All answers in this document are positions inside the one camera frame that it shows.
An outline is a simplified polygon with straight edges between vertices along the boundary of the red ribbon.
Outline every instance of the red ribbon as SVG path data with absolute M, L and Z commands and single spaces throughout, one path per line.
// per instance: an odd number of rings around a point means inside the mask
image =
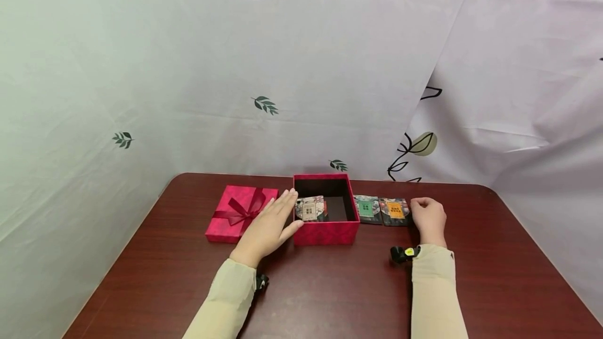
M 249 209 L 243 208 L 243 206 L 235 198 L 230 198 L 228 205 L 230 205 L 234 211 L 215 211 L 214 217 L 228 219 L 228 223 L 231 226 L 243 221 L 241 233 L 245 232 L 245 229 L 247 229 L 249 224 L 251 224 L 251 221 L 253 221 L 253 219 L 259 215 L 264 202 L 266 202 L 266 195 L 264 195 L 262 190 L 262 188 L 255 189 L 253 197 L 251 197 Z

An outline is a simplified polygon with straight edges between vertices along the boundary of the hand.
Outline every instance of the hand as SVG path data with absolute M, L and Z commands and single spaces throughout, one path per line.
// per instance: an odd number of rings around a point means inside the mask
M 421 233 L 421 244 L 446 247 L 444 206 L 431 198 L 415 198 L 411 200 L 411 209 L 412 218 Z
M 230 253 L 230 259 L 257 268 L 263 257 L 275 251 L 302 227 L 303 221 L 294 220 L 283 229 L 296 201 L 295 189 L 285 190 L 276 201 L 271 199 L 262 212 L 251 221 L 239 244 Z

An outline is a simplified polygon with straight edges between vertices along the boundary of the wooden table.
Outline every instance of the wooden table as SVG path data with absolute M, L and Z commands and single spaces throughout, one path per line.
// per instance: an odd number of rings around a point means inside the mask
M 176 177 L 64 338 L 180 339 L 234 247 L 204 236 L 227 184 L 282 191 L 292 179 Z M 469 337 L 602 338 L 602 327 L 492 190 L 372 181 L 352 181 L 352 188 L 444 204 Z M 413 229 L 362 224 L 352 246 L 283 245 L 260 266 L 270 285 L 240 337 L 408 338 L 409 267 L 391 267 L 388 257 L 393 245 L 417 241 Z

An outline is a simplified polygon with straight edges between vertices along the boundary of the red wrapping paper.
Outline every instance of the red wrapping paper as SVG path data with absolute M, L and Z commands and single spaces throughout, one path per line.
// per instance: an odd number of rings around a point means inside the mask
M 229 205 L 230 199 L 238 201 L 244 209 L 249 209 L 255 189 L 257 188 L 228 185 L 225 189 L 225 192 L 222 193 L 222 198 L 220 199 L 218 207 L 215 211 L 234 212 L 233 207 Z M 278 189 L 263 188 L 261 190 L 265 196 L 265 200 L 261 204 L 260 211 L 265 207 L 270 199 L 276 199 L 278 196 Z M 211 242 L 236 244 L 238 243 L 239 239 L 241 239 L 241 236 L 244 232 L 243 229 L 246 228 L 247 225 L 249 225 L 249 223 L 246 223 L 245 220 L 241 220 L 237 224 L 230 225 L 229 219 L 212 217 L 209 226 L 207 227 L 207 231 L 205 232 L 205 237 L 207 237 L 207 240 Z

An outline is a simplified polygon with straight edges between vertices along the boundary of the beige sleeve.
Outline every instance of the beige sleeve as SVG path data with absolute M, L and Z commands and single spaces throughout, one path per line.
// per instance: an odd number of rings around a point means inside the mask
M 255 293 L 255 269 L 227 259 L 183 339 L 234 339 Z
M 412 261 L 411 338 L 468 338 L 456 296 L 454 254 L 437 245 L 421 245 Z

